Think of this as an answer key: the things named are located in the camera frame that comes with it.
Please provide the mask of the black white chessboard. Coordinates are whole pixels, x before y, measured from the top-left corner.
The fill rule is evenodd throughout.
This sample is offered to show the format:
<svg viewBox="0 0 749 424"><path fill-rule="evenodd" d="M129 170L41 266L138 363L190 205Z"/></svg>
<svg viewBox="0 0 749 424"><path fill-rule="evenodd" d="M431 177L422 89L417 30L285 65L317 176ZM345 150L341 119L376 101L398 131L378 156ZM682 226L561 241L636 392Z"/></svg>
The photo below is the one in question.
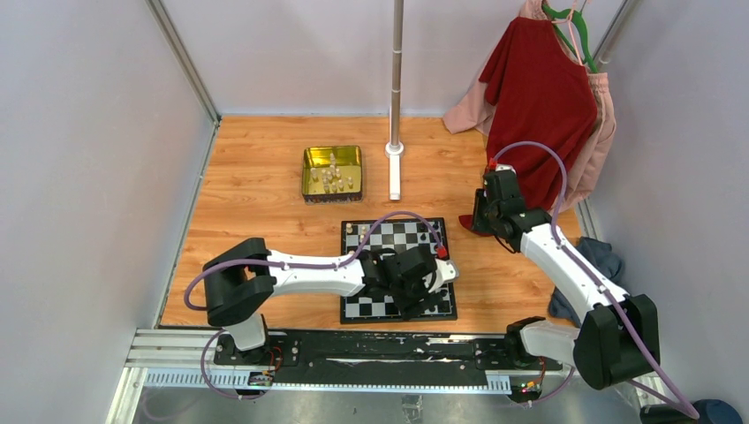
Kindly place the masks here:
<svg viewBox="0 0 749 424"><path fill-rule="evenodd" d="M388 219L372 230L359 257L367 272L363 291L340 300L342 324L454 321L458 318L453 283L436 283L438 260L434 229L447 242L442 217Z"/></svg>

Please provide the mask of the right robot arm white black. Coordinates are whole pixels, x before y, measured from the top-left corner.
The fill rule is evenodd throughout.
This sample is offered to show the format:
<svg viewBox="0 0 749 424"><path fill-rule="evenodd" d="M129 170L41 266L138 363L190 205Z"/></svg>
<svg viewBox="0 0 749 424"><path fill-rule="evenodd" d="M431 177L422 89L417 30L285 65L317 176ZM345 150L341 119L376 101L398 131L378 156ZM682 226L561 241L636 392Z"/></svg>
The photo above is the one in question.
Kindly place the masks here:
<svg viewBox="0 0 749 424"><path fill-rule="evenodd" d="M660 364L658 313L646 295L632 296L583 257L541 208L528 208L514 169L483 176L474 197L473 230L523 254L565 296L581 320L577 328L530 317L508 325L504 356L515 368L538 358L578 370L602 390L656 370Z"/></svg>

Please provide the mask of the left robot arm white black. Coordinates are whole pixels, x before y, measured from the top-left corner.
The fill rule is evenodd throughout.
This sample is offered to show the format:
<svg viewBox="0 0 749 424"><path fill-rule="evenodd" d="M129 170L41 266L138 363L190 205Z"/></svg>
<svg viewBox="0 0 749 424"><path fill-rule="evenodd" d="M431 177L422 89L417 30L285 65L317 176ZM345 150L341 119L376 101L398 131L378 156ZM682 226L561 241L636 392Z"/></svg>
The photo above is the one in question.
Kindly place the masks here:
<svg viewBox="0 0 749 424"><path fill-rule="evenodd" d="M330 293L339 297L389 296L405 319L436 306L440 290L458 277L453 261L426 246L401 253L358 249L338 257L298 256L249 238L207 262L204 284L208 324L233 337L239 357L250 365L270 354L267 325L259 314L268 299L290 294Z"/></svg>

